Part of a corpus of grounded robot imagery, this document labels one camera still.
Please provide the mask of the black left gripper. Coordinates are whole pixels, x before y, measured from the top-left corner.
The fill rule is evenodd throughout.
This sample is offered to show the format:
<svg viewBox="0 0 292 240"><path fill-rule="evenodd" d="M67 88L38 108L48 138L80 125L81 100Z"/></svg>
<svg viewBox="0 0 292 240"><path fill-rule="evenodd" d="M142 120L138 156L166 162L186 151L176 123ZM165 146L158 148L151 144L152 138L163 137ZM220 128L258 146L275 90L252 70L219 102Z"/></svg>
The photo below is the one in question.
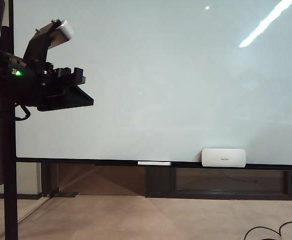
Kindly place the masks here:
<svg viewBox="0 0 292 240"><path fill-rule="evenodd" d="M92 106L94 99L79 87L85 83L82 68L51 69L39 78L25 105L40 112Z"/></svg>

